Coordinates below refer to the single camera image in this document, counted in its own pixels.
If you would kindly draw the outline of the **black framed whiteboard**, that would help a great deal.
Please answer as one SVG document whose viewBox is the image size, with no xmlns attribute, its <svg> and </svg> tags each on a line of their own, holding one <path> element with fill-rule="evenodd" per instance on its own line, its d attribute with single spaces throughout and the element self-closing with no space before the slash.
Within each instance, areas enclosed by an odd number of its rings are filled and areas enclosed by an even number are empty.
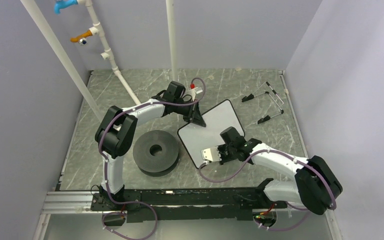
<svg viewBox="0 0 384 240">
<path fill-rule="evenodd" d="M 229 99 L 204 112 L 202 118 L 206 123 L 205 127 L 188 123 L 177 131 L 180 141 L 196 168 L 204 162 L 202 150 L 225 143 L 220 136 L 225 129 L 234 127 L 239 134 L 245 135 L 244 128 Z"/>
</svg>

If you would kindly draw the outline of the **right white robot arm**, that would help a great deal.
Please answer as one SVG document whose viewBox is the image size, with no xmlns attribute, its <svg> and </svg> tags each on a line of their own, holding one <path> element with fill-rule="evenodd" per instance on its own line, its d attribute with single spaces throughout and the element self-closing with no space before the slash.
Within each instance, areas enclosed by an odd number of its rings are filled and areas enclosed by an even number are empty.
<svg viewBox="0 0 384 240">
<path fill-rule="evenodd" d="M 239 160 L 243 165 L 263 166 L 288 178 L 266 178 L 256 187 L 255 200 L 260 207 L 275 202 L 298 203 L 316 215 L 336 209 L 343 187 L 322 157 L 299 157 L 255 138 L 246 140 L 234 127 L 228 127 L 220 136 L 224 141 L 217 147 L 221 163 Z"/>
</svg>

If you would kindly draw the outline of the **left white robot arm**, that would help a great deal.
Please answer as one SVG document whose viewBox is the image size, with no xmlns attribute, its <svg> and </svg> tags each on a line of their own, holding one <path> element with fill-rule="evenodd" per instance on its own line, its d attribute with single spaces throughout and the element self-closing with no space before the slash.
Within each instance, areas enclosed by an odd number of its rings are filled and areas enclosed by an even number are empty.
<svg viewBox="0 0 384 240">
<path fill-rule="evenodd" d="M 94 139 L 103 161 L 103 180 L 99 192 L 105 195 L 103 202 L 109 209 L 117 210 L 124 203 L 124 156 L 132 146 L 138 126 L 171 113 L 181 115 L 187 123 L 206 126 L 199 100 L 194 96 L 185 100 L 186 92 L 183 84 L 171 81 L 167 89 L 144 103 L 127 108 L 114 105 L 107 110 Z"/>
</svg>

